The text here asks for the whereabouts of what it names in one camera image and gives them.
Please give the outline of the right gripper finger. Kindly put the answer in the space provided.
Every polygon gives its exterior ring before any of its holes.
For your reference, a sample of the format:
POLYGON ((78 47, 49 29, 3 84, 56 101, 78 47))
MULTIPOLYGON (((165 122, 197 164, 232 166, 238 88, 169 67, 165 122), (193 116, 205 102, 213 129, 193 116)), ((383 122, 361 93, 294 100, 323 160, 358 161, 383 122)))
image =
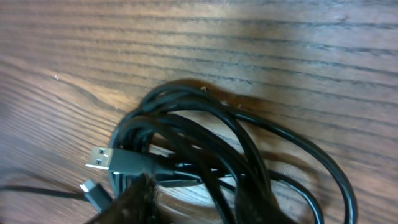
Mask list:
POLYGON ((109 207, 85 224, 156 224, 159 216, 155 204, 155 184, 140 175, 109 207))

